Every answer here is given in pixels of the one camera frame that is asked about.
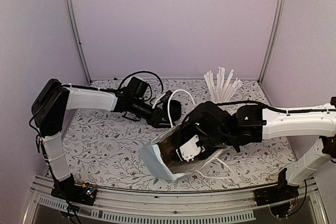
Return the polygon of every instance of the white straw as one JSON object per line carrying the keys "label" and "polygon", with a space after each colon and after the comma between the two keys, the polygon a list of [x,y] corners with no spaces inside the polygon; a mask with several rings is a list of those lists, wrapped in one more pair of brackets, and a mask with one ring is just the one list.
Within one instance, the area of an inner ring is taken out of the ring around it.
{"label": "white straw", "polygon": [[209,89],[210,98],[213,102],[228,102],[235,95],[238,89],[240,89],[243,83],[236,78],[233,83],[233,69],[230,71],[227,79],[225,80],[225,68],[218,67],[218,73],[216,74],[216,85],[214,83],[214,74],[212,71],[208,71],[204,76],[206,85]]}

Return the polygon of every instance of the black cable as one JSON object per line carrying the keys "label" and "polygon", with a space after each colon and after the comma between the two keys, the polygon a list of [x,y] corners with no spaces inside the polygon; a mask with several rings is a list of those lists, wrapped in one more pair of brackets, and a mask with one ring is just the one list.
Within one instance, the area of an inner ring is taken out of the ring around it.
{"label": "black cable", "polygon": [[153,101],[155,100],[156,97],[152,98],[150,101],[149,101],[149,104],[150,105],[153,105]]}
{"label": "black cable", "polygon": [[235,105],[235,104],[243,104],[243,103],[252,103],[261,105],[264,109],[269,109],[274,112],[278,113],[285,113],[285,114],[296,114],[296,113],[309,113],[309,112],[327,112],[327,111],[336,111],[336,109],[304,109],[304,110],[282,110],[278,108],[274,108],[270,105],[267,105],[263,102],[259,101],[251,101],[251,100],[244,100],[244,101],[236,101],[236,102],[222,102],[222,103],[216,103],[217,106],[227,106],[227,105]]}
{"label": "black cable", "polygon": [[[54,176],[54,174],[52,173],[52,171],[53,170],[50,169],[50,173],[51,173],[51,176],[52,176],[52,178],[53,178],[53,180],[55,182],[56,189],[59,191],[59,193],[61,194],[61,196],[64,198],[64,200],[68,204],[68,214],[70,214],[70,210],[69,209],[71,209],[72,212],[73,212],[73,215],[75,215],[75,217],[76,217],[76,219],[78,221],[78,224],[82,224],[82,222],[80,221],[80,219],[79,219],[79,217],[78,217],[78,215],[76,213],[75,207],[71,204],[71,202],[68,200],[68,198],[63,194],[61,188],[59,187],[58,181],[57,181],[56,177]],[[69,218],[69,220],[71,221],[71,223],[76,224],[71,218]]]}
{"label": "black cable", "polygon": [[41,133],[40,133],[40,131],[38,130],[37,127],[35,127],[35,126],[32,125],[32,121],[34,120],[34,118],[36,117],[36,115],[41,111],[42,108],[43,108],[43,106],[41,106],[41,107],[40,107],[40,108],[33,114],[33,116],[30,118],[30,120],[29,120],[29,122],[28,122],[29,127],[31,127],[32,129],[34,129],[34,130],[37,132],[38,136],[41,136]]}
{"label": "black cable", "polygon": [[152,90],[152,87],[151,87],[150,85],[149,85],[148,87],[149,87],[149,90],[151,91],[151,95],[149,96],[149,98],[148,98],[148,99],[146,99],[146,100],[143,100],[144,102],[148,102],[149,100],[151,100],[151,99],[152,99],[153,90]]}
{"label": "black cable", "polygon": [[305,191],[304,191],[304,197],[303,197],[303,201],[301,202],[301,205],[299,206],[299,208],[295,211],[295,212],[291,212],[287,217],[290,217],[290,216],[293,216],[295,215],[303,206],[303,204],[305,203],[306,201],[306,197],[307,197],[307,182],[306,180],[304,180],[304,186],[305,186]]}
{"label": "black cable", "polygon": [[40,139],[39,139],[40,135],[37,134],[35,136],[35,145],[36,145],[36,148],[37,148],[37,152],[40,153]]}
{"label": "black cable", "polygon": [[135,74],[138,74],[138,73],[149,73],[149,74],[154,75],[154,76],[158,79],[158,81],[160,82],[160,85],[161,85],[161,93],[163,93],[164,88],[163,88],[163,82],[162,82],[161,78],[160,78],[156,73],[153,73],[153,72],[151,72],[151,71],[146,71],[146,70],[137,71],[137,72],[131,73],[131,74],[129,74],[128,76],[126,76],[126,77],[121,81],[121,83],[119,84],[117,90],[121,89],[121,86],[124,84],[124,82],[125,82],[128,78],[130,78],[131,76],[133,76],[133,75],[135,75]]}

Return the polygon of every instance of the table surface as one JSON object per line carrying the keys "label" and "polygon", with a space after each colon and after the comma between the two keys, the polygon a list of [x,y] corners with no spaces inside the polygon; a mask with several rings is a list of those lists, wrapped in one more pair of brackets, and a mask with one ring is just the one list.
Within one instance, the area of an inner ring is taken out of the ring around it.
{"label": "table surface", "polygon": [[[158,81],[148,82],[154,94],[158,94]],[[204,80],[163,80],[163,83],[165,90],[188,90],[196,103],[209,100]],[[119,81],[95,81],[92,85],[115,88],[118,84]],[[256,81],[243,81],[243,84],[232,100],[267,103]],[[183,118],[193,105],[185,93],[177,93],[175,99],[182,103]],[[234,113],[237,108],[238,105],[231,105],[225,109]],[[295,160],[287,138],[280,137],[242,146],[240,153],[232,147],[224,149],[220,158],[233,169],[234,178],[203,178],[195,173],[170,183],[153,177],[138,154],[145,143],[164,131],[150,127],[145,120],[132,122],[124,119],[120,113],[78,110],[63,140],[70,171],[78,182],[103,187],[158,191],[223,190],[274,183],[277,171]],[[207,176],[227,176],[227,168],[217,161],[211,162],[201,172]]]}

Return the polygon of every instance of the purple wall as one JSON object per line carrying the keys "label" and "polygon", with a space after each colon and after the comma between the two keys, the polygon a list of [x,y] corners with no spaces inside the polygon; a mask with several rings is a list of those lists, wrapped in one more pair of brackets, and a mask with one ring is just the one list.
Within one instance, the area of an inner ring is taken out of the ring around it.
{"label": "purple wall", "polygon": [[257,79],[276,0],[73,0],[93,79],[139,69],[202,77],[218,66]]}
{"label": "purple wall", "polygon": [[46,170],[28,127],[49,78],[84,84],[64,0],[0,0],[0,223],[20,223],[28,189]]}
{"label": "purple wall", "polygon": [[[275,106],[311,106],[336,95],[336,0],[285,0],[264,88]],[[316,137],[291,138],[298,157]],[[335,165],[315,174],[330,223],[336,223]]]}

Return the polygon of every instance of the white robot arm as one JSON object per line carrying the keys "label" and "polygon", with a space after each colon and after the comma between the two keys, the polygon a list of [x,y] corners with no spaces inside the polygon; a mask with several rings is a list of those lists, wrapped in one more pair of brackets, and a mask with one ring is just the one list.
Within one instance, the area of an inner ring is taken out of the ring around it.
{"label": "white robot arm", "polygon": [[[95,200],[95,191],[92,186],[75,185],[66,162],[61,140],[65,111],[94,109],[130,112],[138,119],[146,119],[147,124],[152,127],[170,127],[167,100],[171,91],[161,97],[162,108],[159,106],[153,108],[143,100],[148,86],[148,83],[137,77],[133,77],[126,87],[118,89],[73,86],[62,84],[56,79],[48,81],[32,106],[33,117],[29,121],[29,125],[38,133],[36,137],[38,150],[41,147],[44,159],[49,165],[55,181],[55,189],[51,193],[53,196],[87,205],[92,205]],[[172,120],[178,120],[181,116],[181,104],[173,101],[170,103],[170,110],[174,111]],[[35,120],[37,128],[31,125],[32,120]]]}
{"label": "white robot arm", "polygon": [[[245,105],[230,115],[218,106]],[[231,145],[236,151],[252,142],[281,136],[317,135],[320,138],[302,158],[284,168],[274,187],[255,190],[257,205],[298,196],[299,185],[323,164],[336,158],[336,98],[330,103],[308,108],[273,108],[257,101],[239,101],[198,105],[185,117],[173,137],[170,158],[174,162],[192,162],[207,158],[218,148]]]}
{"label": "white robot arm", "polygon": [[331,144],[327,139],[331,141],[336,135],[336,112],[335,107],[329,103],[316,107],[283,109],[288,111],[321,109],[325,111],[295,114],[263,110],[263,119],[267,121],[262,127],[264,140],[280,136],[321,136],[302,158],[287,167],[286,180],[290,186],[299,186],[323,164],[335,157],[336,153],[328,152],[326,145]]}

